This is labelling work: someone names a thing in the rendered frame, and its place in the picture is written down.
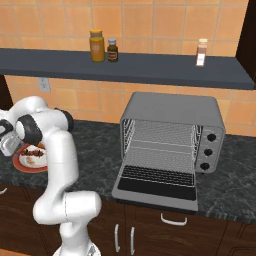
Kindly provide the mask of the dark wood cupboard door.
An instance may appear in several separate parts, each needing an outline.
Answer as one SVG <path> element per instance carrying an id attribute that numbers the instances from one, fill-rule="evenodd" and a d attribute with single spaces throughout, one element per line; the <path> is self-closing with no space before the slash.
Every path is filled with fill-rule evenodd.
<path id="1" fill-rule="evenodd" d="M 135 228 L 134 247 L 135 253 L 133 256 L 153 256 L 152 241 L 150 240 L 150 233 L 154 227 L 150 225 L 146 219 L 140 219 L 137 216 L 137 211 L 141 207 L 126 205 L 125 206 L 125 241 L 126 241 L 126 255 L 130 255 L 130 230 Z"/>
<path id="2" fill-rule="evenodd" d="M 114 230 L 119 224 L 120 251 L 115 251 Z M 126 256 L 125 211 L 122 204 L 102 200 L 100 214 L 88 224 L 92 242 L 101 251 L 101 256 Z"/>
<path id="3" fill-rule="evenodd" d="M 235 222 L 232 228 L 231 256 L 256 256 L 256 224 Z"/>

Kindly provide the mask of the toaster oven door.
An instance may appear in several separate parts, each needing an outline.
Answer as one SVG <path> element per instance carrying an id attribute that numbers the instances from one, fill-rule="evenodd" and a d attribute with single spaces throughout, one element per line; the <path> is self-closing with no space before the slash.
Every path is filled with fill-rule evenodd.
<path id="1" fill-rule="evenodd" d="M 123 164 L 112 196 L 122 201 L 198 211 L 195 174 Z"/>

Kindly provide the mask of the small dark brown jar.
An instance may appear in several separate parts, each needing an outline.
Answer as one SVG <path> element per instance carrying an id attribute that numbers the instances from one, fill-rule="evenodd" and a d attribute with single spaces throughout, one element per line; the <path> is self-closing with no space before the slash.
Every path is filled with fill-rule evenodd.
<path id="1" fill-rule="evenodd" d="M 108 40 L 107 53 L 109 62 L 118 61 L 118 47 L 116 45 L 116 40 L 114 38 Z"/>

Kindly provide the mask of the dark wood wall cupboard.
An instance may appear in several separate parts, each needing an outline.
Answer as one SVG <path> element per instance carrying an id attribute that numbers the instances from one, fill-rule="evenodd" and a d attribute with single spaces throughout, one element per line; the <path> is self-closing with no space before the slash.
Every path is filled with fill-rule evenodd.
<path id="1" fill-rule="evenodd" d="M 249 0 L 236 59 L 256 84 L 256 0 Z"/>
<path id="2" fill-rule="evenodd" d="M 9 110 L 13 106 L 13 101 L 3 75 L 0 75 L 0 109 Z"/>

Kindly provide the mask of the grey wall outlet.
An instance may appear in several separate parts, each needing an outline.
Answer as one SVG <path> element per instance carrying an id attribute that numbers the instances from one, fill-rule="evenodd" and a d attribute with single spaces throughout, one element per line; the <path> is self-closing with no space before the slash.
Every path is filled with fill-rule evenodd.
<path id="1" fill-rule="evenodd" d="M 50 83 L 49 79 L 45 77 L 39 77 L 38 78 L 38 86 L 41 92 L 50 92 Z"/>

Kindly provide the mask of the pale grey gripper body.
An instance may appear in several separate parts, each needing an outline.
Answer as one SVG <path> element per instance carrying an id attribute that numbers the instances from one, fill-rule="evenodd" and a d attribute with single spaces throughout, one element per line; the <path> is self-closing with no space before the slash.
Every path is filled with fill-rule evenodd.
<path id="1" fill-rule="evenodd" d="M 2 137 L 0 140 L 0 151 L 5 156 L 12 156 L 20 144 L 20 138 L 15 131 L 12 131 Z"/>

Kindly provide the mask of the red round plate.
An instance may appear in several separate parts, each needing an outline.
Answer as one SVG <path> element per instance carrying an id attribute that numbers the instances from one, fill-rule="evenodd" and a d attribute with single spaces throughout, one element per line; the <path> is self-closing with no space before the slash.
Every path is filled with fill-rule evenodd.
<path id="1" fill-rule="evenodd" d="M 48 167 L 47 165 L 45 167 L 41 167 L 41 168 L 29 168 L 29 167 L 25 167 L 23 166 L 20 161 L 19 161 L 19 153 L 21 152 L 21 149 L 24 147 L 24 146 L 29 146 L 29 144 L 25 144 L 23 146 L 21 146 L 18 151 L 13 155 L 13 158 L 12 158 L 12 162 L 13 162 L 13 165 L 14 167 L 21 171 L 21 172 L 24 172 L 24 173 L 41 173 L 41 172 L 46 172 Z M 36 147 L 42 147 L 44 148 L 44 145 L 39 143 Z"/>

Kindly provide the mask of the grey toaster oven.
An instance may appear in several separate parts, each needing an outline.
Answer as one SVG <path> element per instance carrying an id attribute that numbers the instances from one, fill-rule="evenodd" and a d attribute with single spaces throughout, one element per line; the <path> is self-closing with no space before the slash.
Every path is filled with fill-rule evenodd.
<path id="1" fill-rule="evenodd" d="M 215 98 L 152 92 L 133 93 L 120 119 L 121 158 L 124 119 L 201 126 L 195 173 L 212 173 L 216 170 L 225 136 L 225 126 Z M 212 142 L 207 139 L 207 135 L 211 133 L 216 135 Z M 211 149 L 213 154 L 206 156 L 205 149 Z M 208 163 L 210 168 L 204 171 L 200 168 L 202 163 Z"/>

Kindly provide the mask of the pink white spice bottle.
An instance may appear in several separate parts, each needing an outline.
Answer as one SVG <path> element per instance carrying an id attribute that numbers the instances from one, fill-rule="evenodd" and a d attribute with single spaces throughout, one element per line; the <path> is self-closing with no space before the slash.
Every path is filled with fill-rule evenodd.
<path id="1" fill-rule="evenodd" d="M 206 58 L 208 40 L 206 38 L 200 38 L 198 41 L 196 52 L 196 65 L 203 66 Z"/>

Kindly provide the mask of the dark wood drawer front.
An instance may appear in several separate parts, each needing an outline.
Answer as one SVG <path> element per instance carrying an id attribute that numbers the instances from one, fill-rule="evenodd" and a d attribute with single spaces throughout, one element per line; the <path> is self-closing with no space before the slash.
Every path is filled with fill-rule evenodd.
<path id="1" fill-rule="evenodd" d="M 0 184 L 0 191 L 5 188 L 7 188 L 7 191 L 0 195 L 0 202 L 11 204 L 29 203 L 34 205 L 36 200 L 43 194 L 43 190 Z"/>
<path id="2" fill-rule="evenodd" d="M 172 237 L 184 237 L 186 239 L 192 239 L 196 236 L 221 238 L 227 226 L 226 220 L 216 218 L 155 209 L 151 209 L 150 213 L 152 214 L 153 218 L 152 222 L 158 227 L 167 230 Z M 165 219 L 171 221 L 181 222 L 185 219 L 185 217 L 187 217 L 187 225 L 173 226 L 163 223 L 160 219 L 161 213 L 163 213 Z"/>

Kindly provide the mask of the dark grey wall shelf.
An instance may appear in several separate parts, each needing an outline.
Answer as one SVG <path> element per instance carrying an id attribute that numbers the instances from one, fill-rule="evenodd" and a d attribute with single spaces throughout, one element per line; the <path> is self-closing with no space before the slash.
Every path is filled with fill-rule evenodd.
<path id="1" fill-rule="evenodd" d="M 0 48 L 0 75 L 252 90 L 254 81 L 234 57 L 121 53 L 94 62 L 86 51 Z"/>

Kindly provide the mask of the kebab skewer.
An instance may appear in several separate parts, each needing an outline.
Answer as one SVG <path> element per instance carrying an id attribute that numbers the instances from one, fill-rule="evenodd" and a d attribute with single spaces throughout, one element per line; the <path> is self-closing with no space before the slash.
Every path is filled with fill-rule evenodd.
<path id="1" fill-rule="evenodd" d="M 35 157 L 42 157 L 44 155 L 43 151 L 41 150 L 32 150 L 29 151 L 28 149 L 25 149 L 21 152 L 22 156 L 35 156 Z"/>

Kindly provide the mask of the yellow jar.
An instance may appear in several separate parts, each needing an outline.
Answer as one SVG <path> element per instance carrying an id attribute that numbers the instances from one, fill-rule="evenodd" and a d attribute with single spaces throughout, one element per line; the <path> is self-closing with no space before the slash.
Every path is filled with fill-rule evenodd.
<path id="1" fill-rule="evenodd" d="M 90 54 L 94 62 L 103 62 L 105 60 L 105 44 L 101 30 L 90 31 Z"/>

